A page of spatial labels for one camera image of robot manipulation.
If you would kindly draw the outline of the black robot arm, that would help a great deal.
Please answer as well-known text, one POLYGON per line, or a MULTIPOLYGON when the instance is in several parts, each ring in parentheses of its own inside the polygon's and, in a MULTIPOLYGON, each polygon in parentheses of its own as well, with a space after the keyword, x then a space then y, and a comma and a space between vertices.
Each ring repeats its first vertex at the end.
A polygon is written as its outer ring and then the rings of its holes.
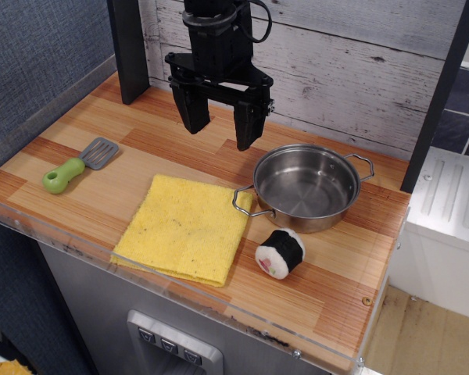
POLYGON ((190 134, 209 122, 209 101, 234 109, 237 147, 248 149, 261 137, 274 102, 273 79, 252 64, 251 1, 186 1, 182 19, 191 52, 169 53, 170 87, 190 134))

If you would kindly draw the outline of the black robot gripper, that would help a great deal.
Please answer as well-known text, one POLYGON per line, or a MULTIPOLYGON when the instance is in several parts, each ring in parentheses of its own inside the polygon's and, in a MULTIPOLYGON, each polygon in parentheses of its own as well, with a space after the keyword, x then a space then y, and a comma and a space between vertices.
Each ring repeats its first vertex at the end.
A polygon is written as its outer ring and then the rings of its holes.
POLYGON ((171 52, 170 65, 176 107, 190 134, 209 122, 208 99, 234 106, 237 148, 245 151, 262 136, 265 118, 274 108, 274 81, 252 64, 253 46, 241 27, 222 32, 190 30, 192 51, 171 52))

